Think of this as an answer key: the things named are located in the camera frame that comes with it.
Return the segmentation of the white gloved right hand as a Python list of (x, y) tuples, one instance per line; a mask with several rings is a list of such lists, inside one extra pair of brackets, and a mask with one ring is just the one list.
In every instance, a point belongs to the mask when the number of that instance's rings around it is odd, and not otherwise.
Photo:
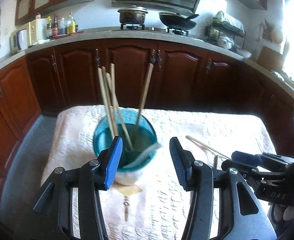
[(268, 210), (268, 218), (274, 230), (280, 234), (294, 220), (294, 206), (271, 204)]

